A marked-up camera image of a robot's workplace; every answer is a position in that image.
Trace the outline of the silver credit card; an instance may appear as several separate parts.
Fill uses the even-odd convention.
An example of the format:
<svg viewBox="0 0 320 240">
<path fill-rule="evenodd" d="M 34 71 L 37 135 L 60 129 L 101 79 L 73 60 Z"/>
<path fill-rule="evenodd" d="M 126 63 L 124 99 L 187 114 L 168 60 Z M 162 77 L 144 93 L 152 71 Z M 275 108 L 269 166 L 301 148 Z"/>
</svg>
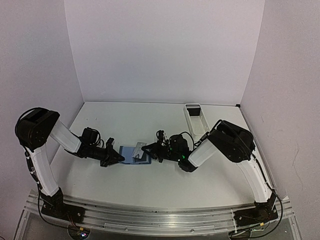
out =
<svg viewBox="0 0 320 240">
<path fill-rule="evenodd" d="M 147 143 L 146 142 L 137 142 L 135 145 L 135 148 L 132 152 L 131 157 L 136 159 L 136 160 L 141 160 L 143 158 L 144 155 L 144 151 L 142 150 L 143 146 L 146 146 Z"/>
</svg>

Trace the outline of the blue card holder wallet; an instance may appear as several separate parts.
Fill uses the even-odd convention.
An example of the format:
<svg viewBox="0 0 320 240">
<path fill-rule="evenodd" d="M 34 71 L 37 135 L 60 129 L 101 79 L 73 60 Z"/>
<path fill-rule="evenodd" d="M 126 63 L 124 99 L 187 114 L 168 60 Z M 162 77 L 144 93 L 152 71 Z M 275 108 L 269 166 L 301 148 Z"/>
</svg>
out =
<svg viewBox="0 0 320 240">
<path fill-rule="evenodd" d="M 152 158 L 145 152 L 141 158 L 133 157 L 134 150 L 133 146 L 120 146 L 119 153 L 124 157 L 124 160 L 119 163 L 123 165 L 150 165 L 152 163 Z"/>
</svg>

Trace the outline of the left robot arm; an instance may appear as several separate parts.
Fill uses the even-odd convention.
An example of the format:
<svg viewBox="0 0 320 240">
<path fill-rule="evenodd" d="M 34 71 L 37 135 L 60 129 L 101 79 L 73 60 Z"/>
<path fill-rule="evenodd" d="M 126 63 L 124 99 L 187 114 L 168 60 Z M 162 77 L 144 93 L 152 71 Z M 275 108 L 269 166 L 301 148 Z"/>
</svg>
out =
<svg viewBox="0 0 320 240">
<path fill-rule="evenodd" d="M 125 159 L 113 148 L 112 137 L 101 144 L 100 132 L 90 127 L 86 127 L 82 135 L 77 136 L 61 122 L 57 111 L 42 107 L 34 107 L 23 113 L 17 120 L 14 132 L 24 148 L 32 178 L 39 191 L 49 197 L 58 193 L 60 187 L 48 160 L 48 138 L 52 138 L 66 152 L 78 158 L 98 160 L 101 167 L 108 167 Z"/>
</svg>

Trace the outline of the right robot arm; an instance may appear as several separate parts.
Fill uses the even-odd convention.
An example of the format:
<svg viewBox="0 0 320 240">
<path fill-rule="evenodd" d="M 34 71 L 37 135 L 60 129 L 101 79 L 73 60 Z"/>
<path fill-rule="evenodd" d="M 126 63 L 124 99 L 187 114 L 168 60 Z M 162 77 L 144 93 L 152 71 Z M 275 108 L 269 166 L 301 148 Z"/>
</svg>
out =
<svg viewBox="0 0 320 240">
<path fill-rule="evenodd" d="M 156 138 L 156 142 L 141 148 L 154 160 L 177 162 L 183 171 L 192 173 L 215 154 L 221 153 L 240 168 L 256 204 L 274 202 L 277 198 L 254 155 L 256 146 L 252 133 L 238 125 L 218 120 L 210 131 L 193 143 L 192 149 L 181 133 L 166 138 L 164 131 L 159 130 Z"/>
</svg>

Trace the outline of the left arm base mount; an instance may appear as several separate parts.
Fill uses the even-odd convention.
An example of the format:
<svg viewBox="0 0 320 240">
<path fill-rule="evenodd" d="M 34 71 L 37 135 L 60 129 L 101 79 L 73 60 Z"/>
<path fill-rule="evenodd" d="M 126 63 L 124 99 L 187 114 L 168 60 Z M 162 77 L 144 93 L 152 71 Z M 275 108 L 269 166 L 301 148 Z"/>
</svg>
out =
<svg viewBox="0 0 320 240">
<path fill-rule="evenodd" d="M 64 203 L 64 194 L 61 188 L 53 195 L 45 195 L 41 191 L 39 196 L 43 201 L 40 213 L 52 218 L 69 221 L 70 223 L 80 224 L 83 222 L 85 209 L 80 206 Z"/>
</svg>

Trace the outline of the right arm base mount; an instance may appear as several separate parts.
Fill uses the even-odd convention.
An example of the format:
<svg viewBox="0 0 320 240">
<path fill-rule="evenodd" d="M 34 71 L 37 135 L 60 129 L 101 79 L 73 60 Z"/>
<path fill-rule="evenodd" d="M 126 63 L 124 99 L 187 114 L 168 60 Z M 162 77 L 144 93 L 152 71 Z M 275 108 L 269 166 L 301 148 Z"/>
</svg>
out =
<svg viewBox="0 0 320 240">
<path fill-rule="evenodd" d="M 254 202 L 253 208 L 237 210 L 233 216 L 236 225 L 245 227 L 276 220 L 278 218 L 276 199 L 276 195 L 272 193 L 267 202 Z"/>
</svg>

